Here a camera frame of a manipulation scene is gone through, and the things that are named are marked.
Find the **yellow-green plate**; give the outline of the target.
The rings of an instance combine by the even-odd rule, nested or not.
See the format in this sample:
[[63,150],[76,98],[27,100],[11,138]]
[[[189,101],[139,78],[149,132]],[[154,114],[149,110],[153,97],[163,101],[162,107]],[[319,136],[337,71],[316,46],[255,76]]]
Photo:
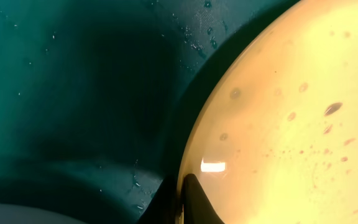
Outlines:
[[224,223],[358,223],[358,0],[300,1],[201,110],[178,187]]

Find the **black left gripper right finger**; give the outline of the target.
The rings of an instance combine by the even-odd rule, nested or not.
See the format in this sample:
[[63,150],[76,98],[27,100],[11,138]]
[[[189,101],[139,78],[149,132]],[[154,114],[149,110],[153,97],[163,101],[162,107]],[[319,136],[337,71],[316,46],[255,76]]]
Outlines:
[[184,224],[223,224],[194,174],[183,179],[181,187]]

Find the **light blue plate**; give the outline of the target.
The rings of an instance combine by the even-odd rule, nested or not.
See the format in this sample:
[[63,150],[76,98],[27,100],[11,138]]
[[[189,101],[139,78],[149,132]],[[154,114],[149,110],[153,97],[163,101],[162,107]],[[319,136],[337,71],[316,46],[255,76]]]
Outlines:
[[75,218],[39,208],[0,203],[0,224],[86,224]]

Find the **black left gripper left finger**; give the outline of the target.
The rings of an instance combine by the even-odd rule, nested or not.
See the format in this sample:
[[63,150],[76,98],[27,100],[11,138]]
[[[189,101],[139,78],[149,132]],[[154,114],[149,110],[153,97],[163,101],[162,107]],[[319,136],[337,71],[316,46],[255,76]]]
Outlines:
[[153,199],[137,224],[175,224],[177,208],[177,181],[164,178]]

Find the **blue plastic tray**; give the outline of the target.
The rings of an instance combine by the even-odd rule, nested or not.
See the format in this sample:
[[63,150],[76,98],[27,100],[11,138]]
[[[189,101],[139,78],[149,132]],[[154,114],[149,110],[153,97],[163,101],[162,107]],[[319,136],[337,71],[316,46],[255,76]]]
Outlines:
[[0,203],[135,223],[294,0],[0,0]]

